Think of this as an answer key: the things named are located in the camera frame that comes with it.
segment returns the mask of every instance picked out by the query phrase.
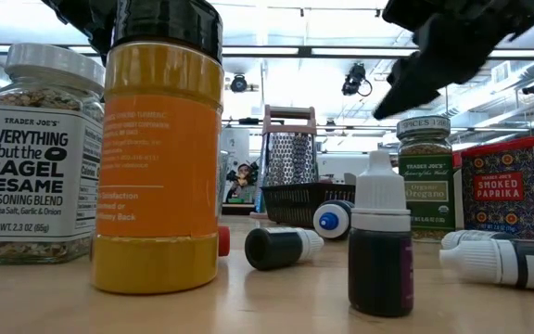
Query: white plastic lid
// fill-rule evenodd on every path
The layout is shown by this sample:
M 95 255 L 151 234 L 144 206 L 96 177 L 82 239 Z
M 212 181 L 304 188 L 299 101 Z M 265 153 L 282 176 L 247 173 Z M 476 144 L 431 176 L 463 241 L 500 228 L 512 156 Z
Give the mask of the white plastic lid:
M 440 242 L 442 244 L 442 249 L 451 250 L 457 247 L 459 245 L 459 239 L 461 239 L 461 235 L 464 232 L 464 230 L 461 230 L 447 233 L 446 236 L 444 236 L 444 238 L 442 238 L 442 241 Z
M 35 43 L 14 44 L 9 48 L 6 62 L 9 76 L 31 76 L 37 71 L 57 72 L 67 76 L 69 84 L 99 95 L 104 92 L 104 67 L 84 55 Z
M 351 213 L 354 228 L 388 232 L 411 229 L 405 182 L 393 172 L 387 152 L 370 152 L 368 169 L 358 176 L 355 209 Z
M 298 258 L 298 261 L 304 261 L 310 259 L 314 254 L 319 252 L 324 245 L 323 238 L 319 237 L 316 232 L 312 230 L 305 230 L 302 228 L 296 228 L 296 232 L 302 240 L 302 253 Z
M 502 262 L 494 240 L 462 241 L 456 248 L 441 250 L 440 264 L 474 282 L 499 283 L 501 279 Z

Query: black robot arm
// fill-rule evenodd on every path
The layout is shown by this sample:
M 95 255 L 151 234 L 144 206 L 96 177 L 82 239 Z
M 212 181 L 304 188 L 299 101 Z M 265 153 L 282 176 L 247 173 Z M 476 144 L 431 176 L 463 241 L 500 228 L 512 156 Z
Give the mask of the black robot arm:
M 71 24 L 86 37 L 106 64 L 117 11 L 117 0 L 42 0 L 55 10 L 65 24 Z
M 412 31 L 419 51 L 394 64 L 391 88 L 374 114 L 378 120 L 473 78 L 501 40 L 534 26 L 534 0 L 390 0 L 383 19 Z

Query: seasoning blend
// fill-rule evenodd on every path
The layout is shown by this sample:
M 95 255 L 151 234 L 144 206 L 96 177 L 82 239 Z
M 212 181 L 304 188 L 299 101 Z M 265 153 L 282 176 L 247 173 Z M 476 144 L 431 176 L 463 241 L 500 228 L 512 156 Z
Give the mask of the seasoning blend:
M 0 264 L 87 254 L 95 225 L 104 68 L 68 49 L 9 48 L 0 89 Z
M 392 171 L 387 152 L 370 153 L 351 212 L 351 305 L 369 315 L 408 315 L 413 309 L 411 219 L 403 178 Z
M 414 239 L 440 241 L 454 231 L 451 120 L 416 117 L 397 124 L 399 174 L 405 178 Z
M 309 260 L 324 242 L 314 231 L 297 227 L 264 227 L 250 231 L 245 254 L 258 270 L 271 270 Z
M 440 262 L 469 281 L 534 289 L 534 240 L 463 241 Z
M 508 233 L 503 232 L 489 232 L 489 231 L 475 231 L 475 230 L 461 230 L 450 232 L 442 239 L 442 248 L 444 250 L 451 250 L 457 247 L 463 241 L 479 241 L 479 240 L 508 240 L 516 238 Z
M 203 0 L 119 0 L 113 38 L 93 284 L 198 287 L 217 274 L 222 21 Z
M 326 201 L 321 204 L 312 217 L 314 230 L 319 236 L 330 240 L 348 238 L 353 207 L 353 203 L 347 200 Z

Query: dark purple liquid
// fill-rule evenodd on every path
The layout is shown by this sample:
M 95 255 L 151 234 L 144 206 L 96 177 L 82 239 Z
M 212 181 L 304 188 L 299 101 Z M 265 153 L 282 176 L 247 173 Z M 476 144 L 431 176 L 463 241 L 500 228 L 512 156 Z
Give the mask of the dark purple liquid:
M 411 232 L 352 228 L 349 262 L 350 302 L 377 316 L 404 316 L 413 309 Z

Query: black basket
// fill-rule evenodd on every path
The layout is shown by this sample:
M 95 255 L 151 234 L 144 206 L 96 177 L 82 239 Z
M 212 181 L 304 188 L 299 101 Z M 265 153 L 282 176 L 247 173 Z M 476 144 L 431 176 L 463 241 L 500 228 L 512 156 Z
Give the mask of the black basket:
M 263 186 L 269 220 L 298 227 L 312 226 L 312 217 L 324 202 L 341 199 L 354 202 L 356 186 L 311 183 L 288 186 Z

